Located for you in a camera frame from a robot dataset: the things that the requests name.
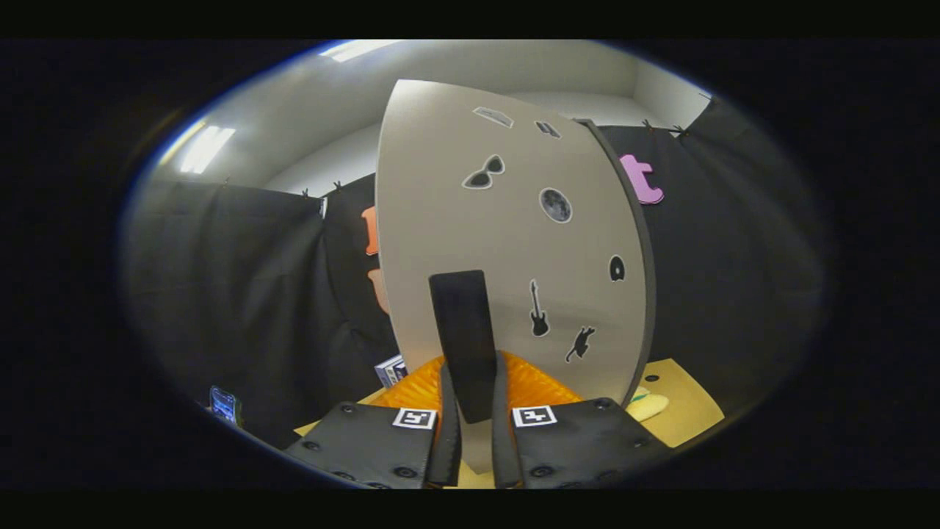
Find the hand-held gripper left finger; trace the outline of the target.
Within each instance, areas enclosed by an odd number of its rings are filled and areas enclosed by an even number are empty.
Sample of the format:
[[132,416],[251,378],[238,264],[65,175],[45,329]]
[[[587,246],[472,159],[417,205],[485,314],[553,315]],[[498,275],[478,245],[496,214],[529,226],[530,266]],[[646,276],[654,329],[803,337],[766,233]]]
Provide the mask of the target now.
[[459,481],[459,406],[444,357],[369,402],[344,401],[285,449],[359,488],[440,489]]

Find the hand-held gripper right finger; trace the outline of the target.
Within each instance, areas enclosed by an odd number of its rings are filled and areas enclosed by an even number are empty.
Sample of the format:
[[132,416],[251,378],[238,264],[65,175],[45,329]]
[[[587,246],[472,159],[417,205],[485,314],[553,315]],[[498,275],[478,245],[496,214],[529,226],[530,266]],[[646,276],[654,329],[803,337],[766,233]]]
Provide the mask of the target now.
[[498,353],[491,409],[496,488],[618,488],[672,452],[615,400],[585,400],[524,359]]

